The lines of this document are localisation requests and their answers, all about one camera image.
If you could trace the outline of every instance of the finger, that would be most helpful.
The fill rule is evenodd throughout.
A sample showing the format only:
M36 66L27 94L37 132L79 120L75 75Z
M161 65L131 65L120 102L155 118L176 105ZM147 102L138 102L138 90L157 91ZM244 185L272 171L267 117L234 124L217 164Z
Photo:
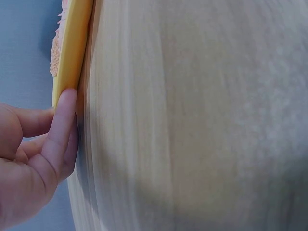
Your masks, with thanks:
M23 137L34 137L49 131L54 109L36 110L11 107L23 130Z
M63 181L74 172L75 162L78 152L78 140L79 136L78 136L77 118L75 115L71 134L69 136L67 150L64 155L64 164L60 175L60 181Z
M25 154L27 156L28 159L32 158L35 155L41 154L42 152L42 147L44 144L44 141L47 137L47 133L37 136L29 141L23 141L20 146L19 149L17 150L17 155L16 155L16 160L18 160L19 158L19 153L21 154Z
M28 161L28 165L42 178L49 196L54 193L59 182L74 121L76 98L77 92L73 89L61 94L41 155L35 155Z

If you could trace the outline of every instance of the gray wall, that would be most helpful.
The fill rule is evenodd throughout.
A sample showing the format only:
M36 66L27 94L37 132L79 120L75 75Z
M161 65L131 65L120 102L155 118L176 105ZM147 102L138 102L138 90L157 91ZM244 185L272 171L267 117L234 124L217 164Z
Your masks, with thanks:
M0 102L51 106L50 49L61 0L0 0ZM33 219L12 231L75 230L66 182Z

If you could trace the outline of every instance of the yellow edge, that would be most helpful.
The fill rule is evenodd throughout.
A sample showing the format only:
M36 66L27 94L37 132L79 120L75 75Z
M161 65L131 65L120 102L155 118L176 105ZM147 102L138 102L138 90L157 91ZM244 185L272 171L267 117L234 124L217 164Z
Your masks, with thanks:
M63 44L60 51L58 75L53 79L52 106L56 107L66 88L77 88L88 38L88 24L93 0L72 0Z

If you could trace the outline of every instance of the yellow sponge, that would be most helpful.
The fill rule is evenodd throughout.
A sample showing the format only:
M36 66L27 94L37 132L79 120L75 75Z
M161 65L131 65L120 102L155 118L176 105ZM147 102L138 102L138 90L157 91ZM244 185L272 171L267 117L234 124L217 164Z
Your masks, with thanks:
M62 8L60 27L51 51L54 107L66 88L78 87L93 0L63 0Z

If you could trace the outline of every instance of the skin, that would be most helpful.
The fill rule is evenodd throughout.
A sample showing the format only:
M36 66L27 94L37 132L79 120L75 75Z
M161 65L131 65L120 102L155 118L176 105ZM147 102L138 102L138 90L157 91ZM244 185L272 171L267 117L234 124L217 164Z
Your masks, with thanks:
M76 98L75 90L65 90L55 110L0 103L0 230L38 213L74 171ZM22 141L23 137L35 138Z

